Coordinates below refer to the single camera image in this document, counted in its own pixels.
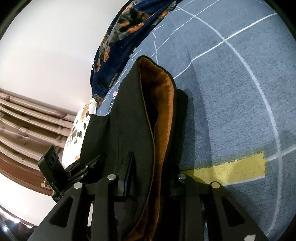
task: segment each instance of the metal screw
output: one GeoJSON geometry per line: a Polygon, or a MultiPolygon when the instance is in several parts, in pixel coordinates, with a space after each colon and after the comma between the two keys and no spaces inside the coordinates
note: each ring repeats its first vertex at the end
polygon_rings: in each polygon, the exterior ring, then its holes
{"type": "Polygon", "coordinates": [[[116,179],[116,175],[115,174],[110,174],[107,177],[109,180],[115,180],[116,179]]]}
{"type": "Polygon", "coordinates": [[[75,183],[74,184],[74,188],[75,189],[79,189],[79,188],[81,188],[82,187],[82,183],[75,183]]]}
{"type": "Polygon", "coordinates": [[[218,182],[212,182],[212,187],[217,189],[220,187],[220,184],[218,182]]]}
{"type": "Polygon", "coordinates": [[[184,173],[180,173],[180,174],[178,174],[178,178],[180,180],[184,180],[186,178],[186,175],[184,173]]]}

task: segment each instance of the triangular cutout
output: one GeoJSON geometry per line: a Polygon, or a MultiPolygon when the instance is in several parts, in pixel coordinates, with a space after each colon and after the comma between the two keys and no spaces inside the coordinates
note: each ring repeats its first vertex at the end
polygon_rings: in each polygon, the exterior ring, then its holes
{"type": "Polygon", "coordinates": [[[230,203],[226,197],[221,197],[222,204],[226,213],[227,221],[230,227],[243,224],[245,219],[243,216],[235,209],[235,207],[230,203]]]}

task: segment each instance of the brown wooden door frame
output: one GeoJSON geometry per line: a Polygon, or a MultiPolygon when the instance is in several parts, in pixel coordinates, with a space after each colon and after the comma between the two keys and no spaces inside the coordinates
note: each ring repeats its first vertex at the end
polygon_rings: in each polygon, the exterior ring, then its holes
{"type": "Polygon", "coordinates": [[[0,153],[0,173],[33,191],[48,196],[52,195],[52,190],[41,186],[41,183],[44,183],[44,176],[40,171],[27,167],[3,153],[0,153]]]}

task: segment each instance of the navy floral blanket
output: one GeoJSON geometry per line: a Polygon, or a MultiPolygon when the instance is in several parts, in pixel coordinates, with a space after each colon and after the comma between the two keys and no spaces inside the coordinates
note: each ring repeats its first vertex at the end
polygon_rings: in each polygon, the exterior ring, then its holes
{"type": "Polygon", "coordinates": [[[182,0],[131,0],[117,14],[96,52],[90,84],[101,105],[135,48],[182,0]]]}

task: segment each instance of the orange fabric lining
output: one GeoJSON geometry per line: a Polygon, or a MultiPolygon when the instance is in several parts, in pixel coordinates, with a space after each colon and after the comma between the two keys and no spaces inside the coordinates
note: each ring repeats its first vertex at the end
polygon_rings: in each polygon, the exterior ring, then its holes
{"type": "Polygon", "coordinates": [[[155,167],[148,204],[126,241],[135,241],[143,236],[152,240],[154,236],[160,212],[162,167],[173,119],[174,88],[170,76],[145,57],[139,59],[138,64],[142,89],[149,90],[147,94],[158,111],[154,128],[155,167]]]}

